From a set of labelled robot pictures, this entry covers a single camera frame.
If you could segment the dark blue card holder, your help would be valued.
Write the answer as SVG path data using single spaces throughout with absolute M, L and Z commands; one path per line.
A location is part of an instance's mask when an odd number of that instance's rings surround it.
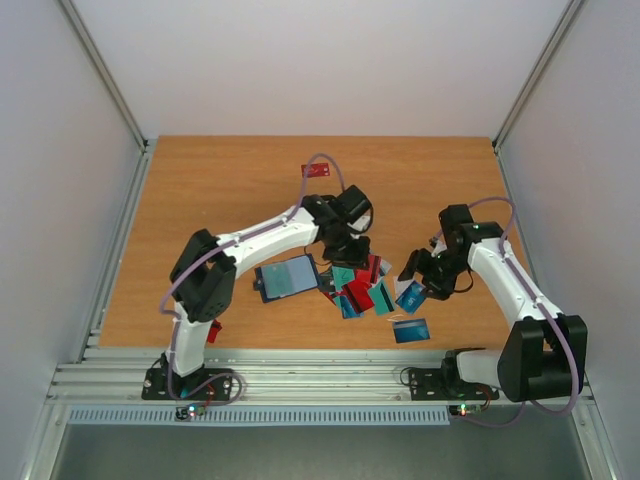
M 317 268 L 309 254 L 257 267 L 254 273 L 253 288 L 263 303 L 314 290 L 320 284 Z

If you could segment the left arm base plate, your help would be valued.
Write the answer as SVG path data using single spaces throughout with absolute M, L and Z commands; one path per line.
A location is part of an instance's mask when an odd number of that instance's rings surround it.
M 231 388 L 237 382 L 230 369 L 200 368 L 186 377 L 172 374 L 171 396 L 168 390 L 168 368 L 156 366 L 147 370 L 143 381 L 141 398 L 147 401 L 170 401 L 174 398 L 185 401 L 226 401 L 231 397 Z

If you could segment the teal card front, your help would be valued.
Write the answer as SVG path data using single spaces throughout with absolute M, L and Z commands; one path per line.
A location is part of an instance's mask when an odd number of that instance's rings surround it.
M 262 268 L 265 293 L 268 298 L 280 298 L 290 294 L 292 280 L 284 263 L 274 263 Z

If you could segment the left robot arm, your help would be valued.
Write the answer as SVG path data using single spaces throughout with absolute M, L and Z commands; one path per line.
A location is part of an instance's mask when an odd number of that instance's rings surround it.
M 214 321 L 231 305 L 237 279 L 273 257 L 316 243 L 324 246 L 323 259 L 330 264 L 364 268 L 370 238 L 354 224 L 372 216 L 371 201 L 351 185 L 337 196 L 302 194 L 284 212 L 244 230 L 217 236 L 206 229 L 195 232 L 158 307 L 173 323 L 161 357 L 168 396 L 193 398 L 219 377 L 205 377 L 204 351 Z

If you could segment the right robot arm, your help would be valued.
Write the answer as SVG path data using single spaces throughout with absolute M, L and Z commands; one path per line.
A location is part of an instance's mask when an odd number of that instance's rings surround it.
M 461 274 L 476 274 L 509 327 L 501 350 L 446 352 L 436 375 L 441 392 L 461 398 L 484 386 L 515 403 L 566 398 L 564 409 L 570 411 L 584 385 L 588 329 L 583 319 L 563 313 L 542 293 L 519 263 L 506 228 L 476 221 L 468 204 L 447 206 L 439 222 L 429 247 L 414 250 L 399 276 L 409 284 L 399 304 L 410 311 L 421 300 L 445 301 L 459 293 Z

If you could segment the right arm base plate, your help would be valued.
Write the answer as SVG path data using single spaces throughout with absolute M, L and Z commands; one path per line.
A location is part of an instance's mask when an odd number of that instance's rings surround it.
M 497 400 L 499 392 L 487 386 L 454 380 L 440 368 L 409 367 L 406 371 L 413 401 L 484 401 Z

